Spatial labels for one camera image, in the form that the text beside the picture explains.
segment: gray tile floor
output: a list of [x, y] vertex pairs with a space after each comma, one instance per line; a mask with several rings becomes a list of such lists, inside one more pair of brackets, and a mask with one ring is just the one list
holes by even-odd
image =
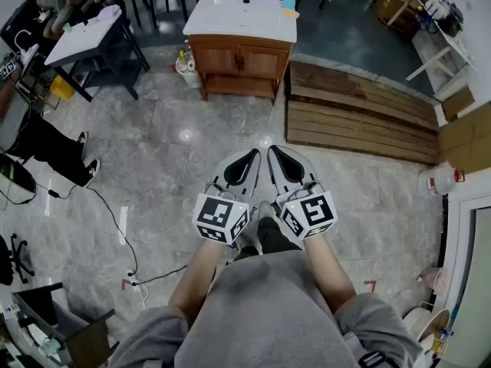
[[[297, 20], [298, 42], [295, 52], [339, 61], [356, 68], [388, 77], [431, 97], [433, 89], [426, 72], [411, 82], [406, 76], [422, 63], [408, 39], [380, 23], [368, 3], [371, 0], [329, 0], [322, 10], [321, 0], [301, 0]], [[143, 46], [179, 44], [184, 41], [184, 17], [178, 0], [155, 0], [161, 31], [153, 27], [150, 10], [137, 0], [142, 27], [137, 26], [130, 0], [128, 15], [138, 41]], [[186, 0], [191, 13], [196, 0]]]
[[[137, 82], [134, 102], [122, 88], [100, 89], [92, 103], [78, 95], [45, 114], [61, 132], [76, 138], [89, 130], [87, 160], [102, 160], [91, 185], [113, 209], [138, 257], [140, 280], [186, 264], [200, 243], [191, 226], [198, 192], [217, 163], [239, 150], [257, 147], [263, 162], [252, 202], [273, 200], [265, 151], [283, 140], [284, 108], [279, 99], [212, 95], [203, 102], [170, 70], [177, 48], [143, 50], [152, 65]], [[188, 130], [190, 137], [182, 135]], [[440, 245], [438, 199], [417, 192], [422, 166], [376, 156], [292, 146], [307, 156], [331, 190], [339, 221], [325, 234], [359, 292], [377, 281], [376, 292], [404, 314], [430, 295], [415, 277], [434, 265]], [[43, 186], [67, 195], [71, 183], [44, 163], [27, 168]], [[71, 308], [95, 318], [114, 308], [110, 331], [121, 337], [141, 312], [141, 297], [122, 291], [133, 257], [110, 213], [94, 192], [76, 188], [69, 199], [43, 189], [29, 205], [0, 212], [0, 234], [28, 241], [34, 284], [62, 281]], [[233, 256], [223, 251], [224, 262]], [[181, 274], [148, 284], [148, 307], [165, 304]]]

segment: office chair base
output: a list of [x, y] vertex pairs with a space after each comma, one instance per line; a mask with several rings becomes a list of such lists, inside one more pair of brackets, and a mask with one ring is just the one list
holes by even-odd
[[21, 281], [23, 284], [27, 284], [28, 280], [27, 278], [24, 278], [22, 276], [22, 270], [24, 270], [27, 274], [31, 275], [31, 277], [34, 277], [35, 273], [31, 270], [28, 270], [25, 266], [24, 263], [21, 261], [21, 252], [22, 252], [22, 247], [27, 246], [28, 242], [25, 240], [21, 240], [19, 242], [18, 247], [15, 247], [14, 240], [17, 238], [17, 235], [14, 233], [10, 239], [12, 242], [12, 257], [10, 258], [10, 261], [15, 265], [15, 271], [17, 271]]

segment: wooden pallet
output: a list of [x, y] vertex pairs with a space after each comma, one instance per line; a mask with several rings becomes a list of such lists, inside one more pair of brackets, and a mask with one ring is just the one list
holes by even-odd
[[362, 77], [291, 63], [288, 143], [437, 163], [433, 106]]

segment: gray t-shirt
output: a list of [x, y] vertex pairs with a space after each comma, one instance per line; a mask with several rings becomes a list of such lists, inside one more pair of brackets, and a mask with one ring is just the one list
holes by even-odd
[[[11, 86], [12, 84], [4, 82], [3, 86]], [[17, 139], [18, 131], [21, 128], [21, 122], [25, 112], [28, 110], [28, 105], [15, 93], [5, 119], [0, 122], [0, 150], [2, 152], [9, 150]]]
[[177, 307], [143, 312], [110, 368], [358, 367], [342, 338], [348, 332], [400, 367], [422, 351], [375, 294], [353, 297], [333, 316], [305, 253], [286, 251], [226, 266], [191, 328]]

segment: shelf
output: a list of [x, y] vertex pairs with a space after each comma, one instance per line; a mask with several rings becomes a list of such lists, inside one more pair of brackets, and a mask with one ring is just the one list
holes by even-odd
[[[130, 86], [133, 86], [137, 81], [141, 68], [140, 60], [125, 61], [120, 69], [121, 76], [128, 79]], [[113, 74], [113, 71], [106, 68], [98, 72], [92, 71], [84, 87], [112, 86], [115, 84], [123, 85]]]
[[207, 74], [205, 92], [275, 97], [275, 79], [239, 75]]
[[[119, 70], [123, 62], [128, 58], [132, 51], [131, 43], [128, 41], [122, 41], [119, 44], [113, 46], [107, 50], [108, 57], [113, 61], [116, 69]], [[101, 56], [88, 57], [80, 60], [76, 63], [70, 72], [71, 75], [84, 74], [85, 72], [96, 71], [94, 59], [96, 60], [99, 68], [104, 70], [108, 68], [106, 62]]]

